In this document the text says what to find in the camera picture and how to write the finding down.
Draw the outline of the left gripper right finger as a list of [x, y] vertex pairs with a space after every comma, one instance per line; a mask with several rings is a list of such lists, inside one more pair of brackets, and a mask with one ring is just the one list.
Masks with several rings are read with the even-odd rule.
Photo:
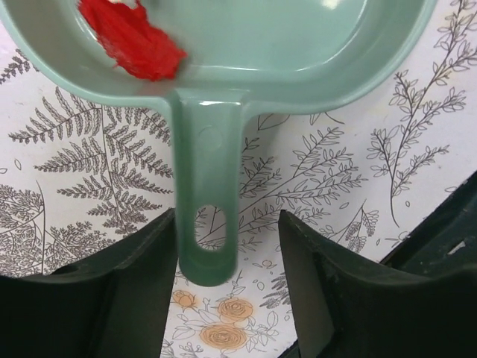
[[376, 263], [287, 211], [279, 239], [297, 341], [286, 357], [474, 357], [476, 177]]

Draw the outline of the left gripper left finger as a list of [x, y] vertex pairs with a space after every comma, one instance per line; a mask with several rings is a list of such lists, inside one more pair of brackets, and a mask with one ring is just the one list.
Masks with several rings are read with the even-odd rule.
[[174, 213], [49, 275], [1, 278], [3, 357], [158, 357], [176, 269]]

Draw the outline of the green dustpan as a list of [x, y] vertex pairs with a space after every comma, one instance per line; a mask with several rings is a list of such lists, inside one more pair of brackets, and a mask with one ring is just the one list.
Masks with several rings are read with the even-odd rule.
[[76, 1], [3, 1], [1, 21], [46, 77], [81, 98], [146, 107], [171, 129], [181, 272], [236, 270], [242, 131], [263, 113], [313, 114], [373, 90], [413, 49], [434, 1], [147, 1], [188, 57], [171, 81], [115, 69]]

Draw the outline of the red paper scrap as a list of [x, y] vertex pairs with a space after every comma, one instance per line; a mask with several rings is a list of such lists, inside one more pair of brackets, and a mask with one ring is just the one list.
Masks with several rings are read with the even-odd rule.
[[149, 22], [140, 1], [130, 6], [122, 1], [83, 0], [78, 10], [106, 55], [135, 78], [173, 79], [187, 57], [166, 32]]

